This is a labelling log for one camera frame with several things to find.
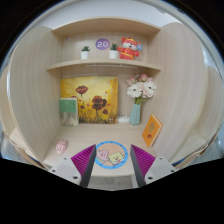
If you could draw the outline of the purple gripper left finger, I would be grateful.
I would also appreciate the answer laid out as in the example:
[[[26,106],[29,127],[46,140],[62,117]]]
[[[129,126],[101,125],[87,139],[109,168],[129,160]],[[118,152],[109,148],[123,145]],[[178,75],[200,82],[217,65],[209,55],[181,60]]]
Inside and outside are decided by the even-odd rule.
[[[64,157],[49,172],[86,188],[89,184],[96,158],[96,145],[87,147],[76,155]]]

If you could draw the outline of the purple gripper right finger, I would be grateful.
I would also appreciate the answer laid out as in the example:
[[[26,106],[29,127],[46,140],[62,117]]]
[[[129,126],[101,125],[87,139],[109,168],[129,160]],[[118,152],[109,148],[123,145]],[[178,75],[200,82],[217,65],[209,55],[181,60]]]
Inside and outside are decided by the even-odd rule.
[[[176,171],[164,157],[154,157],[135,145],[131,146],[130,155],[139,187],[150,184]]]

